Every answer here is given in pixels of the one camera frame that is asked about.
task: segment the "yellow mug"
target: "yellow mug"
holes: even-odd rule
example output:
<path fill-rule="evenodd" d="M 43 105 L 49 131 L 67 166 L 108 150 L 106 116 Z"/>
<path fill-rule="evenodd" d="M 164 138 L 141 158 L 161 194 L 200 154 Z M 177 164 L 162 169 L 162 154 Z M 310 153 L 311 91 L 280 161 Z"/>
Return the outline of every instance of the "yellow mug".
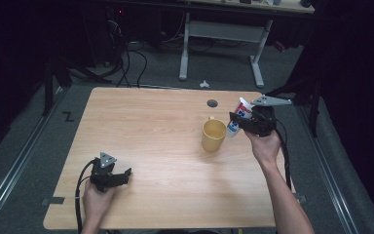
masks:
<path fill-rule="evenodd" d="M 202 146 L 206 151 L 218 150 L 226 136 L 226 125 L 220 120 L 210 116 L 203 124 Z"/>

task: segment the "white desk frame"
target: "white desk frame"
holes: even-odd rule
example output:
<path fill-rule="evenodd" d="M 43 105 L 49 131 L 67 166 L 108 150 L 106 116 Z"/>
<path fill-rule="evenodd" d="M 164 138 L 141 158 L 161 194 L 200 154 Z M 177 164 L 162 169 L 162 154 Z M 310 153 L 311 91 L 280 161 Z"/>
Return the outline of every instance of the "white desk frame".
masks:
<path fill-rule="evenodd" d="M 184 47 L 181 56 L 180 80 L 187 79 L 188 70 L 188 41 L 190 36 L 206 37 L 214 39 L 224 39 L 233 41 L 244 41 L 258 43 L 254 56 L 250 57 L 251 67 L 253 69 L 254 79 L 258 88 L 264 87 L 262 74 L 259 67 L 259 59 L 262 55 L 264 45 L 269 36 L 273 21 L 267 21 L 266 26 L 244 26 L 236 24 L 226 24 L 208 21 L 190 20 L 190 14 L 186 14 L 184 29 Z"/>

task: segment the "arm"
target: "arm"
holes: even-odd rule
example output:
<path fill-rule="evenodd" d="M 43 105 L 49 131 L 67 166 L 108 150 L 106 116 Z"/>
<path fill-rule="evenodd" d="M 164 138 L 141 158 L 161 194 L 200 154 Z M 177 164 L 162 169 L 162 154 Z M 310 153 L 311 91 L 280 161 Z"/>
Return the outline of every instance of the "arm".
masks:
<path fill-rule="evenodd" d="M 87 180 L 83 197 L 86 217 L 82 234 L 98 233 L 99 225 L 108 211 L 114 191 L 114 188 L 110 188 L 106 193 L 99 192 L 96 186 Z"/>
<path fill-rule="evenodd" d="M 276 158 L 281 141 L 275 131 L 269 136 L 259 137 L 245 132 L 251 142 L 254 157 L 266 178 L 272 200 L 275 223 L 280 234 L 315 233 L 312 224 L 300 204 L 287 187 L 278 169 Z"/>

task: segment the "toothpaste tube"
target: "toothpaste tube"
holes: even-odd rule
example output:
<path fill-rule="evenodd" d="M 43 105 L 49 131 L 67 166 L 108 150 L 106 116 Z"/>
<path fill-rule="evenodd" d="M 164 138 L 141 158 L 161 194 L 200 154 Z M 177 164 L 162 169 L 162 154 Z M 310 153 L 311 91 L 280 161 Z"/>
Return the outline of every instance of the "toothpaste tube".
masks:
<path fill-rule="evenodd" d="M 244 98 L 240 97 L 239 103 L 235 109 L 235 113 L 243 118 L 249 119 L 251 117 L 251 107 L 252 106 L 247 103 Z M 239 130 L 239 124 L 234 121 L 230 121 L 227 125 L 226 136 L 234 137 L 239 132 Z"/>

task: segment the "desk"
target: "desk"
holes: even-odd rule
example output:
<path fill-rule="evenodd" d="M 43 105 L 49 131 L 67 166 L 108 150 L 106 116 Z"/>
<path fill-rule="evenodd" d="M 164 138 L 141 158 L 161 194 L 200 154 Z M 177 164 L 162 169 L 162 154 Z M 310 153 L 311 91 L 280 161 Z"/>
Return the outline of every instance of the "desk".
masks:
<path fill-rule="evenodd" d="M 65 200 L 49 206 L 44 226 L 77 228 L 77 179 L 100 151 L 118 159 L 114 174 L 132 168 L 101 228 L 275 226 L 266 181 L 244 133 L 226 138 L 217 152 L 201 146 L 205 120 L 214 116 L 227 124 L 239 97 L 251 101 L 260 94 L 95 88 L 54 193 Z M 218 106 L 207 106 L 209 99 Z"/>
<path fill-rule="evenodd" d="M 201 3 L 201 4 L 217 4 L 227 7 L 247 7 L 253 9 L 263 9 L 270 11 L 284 11 L 291 13 L 307 13 L 312 14 L 315 9 L 311 6 L 304 8 L 300 5 L 298 0 L 282 0 L 279 5 L 268 5 L 265 1 L 259 3 L 258 1 L 251 1 L 251 4 L 240 3 L 239 0 L 189 0 L 188 3 Z M 214 39 L 244 41 L 256 43 L 257 47 L 253 52 L 254 55 L 250 56 L 251 68 L 253 70 L 254 80 L 256 86 L 259 88 L 264 87 L 263 77 L 260 72 L 259 60 L 263 52 L 267 37 L 269 36 L 270 28 L 273 21 L 269 19 L 265 26 L 245 26 L 228 23 L 216 23 L 200 20 L 190 20 L 190 14 L 187 13 L 185 26 L 184 26 L 184 47 L 181 55 L 180 63 L 180 80 L 187 79 L 188 71 L 188 43 L 190 36 L 206 37 Z"/>

